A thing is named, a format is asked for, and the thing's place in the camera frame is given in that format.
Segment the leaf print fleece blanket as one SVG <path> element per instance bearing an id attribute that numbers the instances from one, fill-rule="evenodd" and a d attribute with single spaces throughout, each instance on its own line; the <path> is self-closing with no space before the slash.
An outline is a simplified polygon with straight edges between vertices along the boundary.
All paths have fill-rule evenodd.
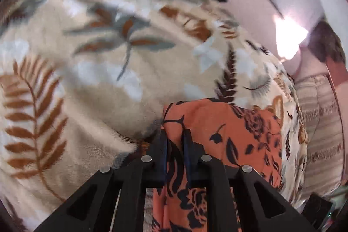
<path id="1" fill-rule="evenodd" d="M 6 0 L 1 201 L 34 231 L 98 168 L 143 154 L 164 109 L 212 98 L 281 121 L 281 187 L 297 204 L 307 133 L 281 61 L 212 0 Z"/>

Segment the striped floral cushion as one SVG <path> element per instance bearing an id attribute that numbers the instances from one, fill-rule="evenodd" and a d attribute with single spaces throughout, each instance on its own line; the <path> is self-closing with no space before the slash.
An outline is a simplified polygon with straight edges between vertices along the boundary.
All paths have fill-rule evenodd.
<path id="1" fill-rule="evenodd" d="M 301 197 L 329 195 L 341 185 L 344 167 L 339 106 L 326 75 L 303 79 L 296 83 L 296 92 L 308 135 Z"/>

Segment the pink sofa backrest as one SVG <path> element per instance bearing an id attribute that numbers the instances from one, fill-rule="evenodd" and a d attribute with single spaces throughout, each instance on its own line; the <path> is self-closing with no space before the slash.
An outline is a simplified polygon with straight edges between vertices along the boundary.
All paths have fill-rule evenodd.
<path id="1" fill-rule="evenodd" d="M 329 77 L 343 122 L 347 122 L 347 69 L 344 63 L 334 62 L 328 57 L 326 62 L 320 62 L 308 48 L 302 48 L 301 64 L 296 81 L 304 78 L 324 74 Z"/>

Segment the pink quilted bolster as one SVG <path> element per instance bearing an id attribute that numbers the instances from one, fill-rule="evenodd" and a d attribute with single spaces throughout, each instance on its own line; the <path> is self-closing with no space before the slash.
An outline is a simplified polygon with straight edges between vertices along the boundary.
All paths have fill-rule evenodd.
<path id="1" fill-rule="evenodd" d="M 285 34 L 288 25 L 270 0 L 226 0 L 222 7 L 232 13 L 253 40 L 283 63 L 287 73 L 295 76 L 301 64 L 299 45 L 277 43 L 276 32 Z"/>

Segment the orange floral blouse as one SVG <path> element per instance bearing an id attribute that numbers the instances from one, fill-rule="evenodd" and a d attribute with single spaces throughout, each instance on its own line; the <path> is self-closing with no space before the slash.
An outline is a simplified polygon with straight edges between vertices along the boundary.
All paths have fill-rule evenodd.
<path id="1" fill-rule="evenodd" d="M 166 185 L 153 193 L 153 231 L 206 231 L 205 189 L 186 179 L 182 137 L 230 167 L 248 164 L 275 189 L 281 187 L 281 121 L 271 110 L 246 110 L 207 98 L 176 102 L 163 111 L 162 130 L 170 141 Z"/>

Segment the brown furry cushion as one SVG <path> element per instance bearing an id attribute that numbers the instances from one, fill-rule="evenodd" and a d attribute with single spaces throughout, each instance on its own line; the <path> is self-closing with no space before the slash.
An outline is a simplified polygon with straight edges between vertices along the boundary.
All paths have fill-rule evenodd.
<path id="1" fill-rule="evenodd" d="M 334 62 L 346 63 L 341 40 L 325 20 L 319 21 L 310 33 L 308 49 L 322 63 L 328 57 Z"/>

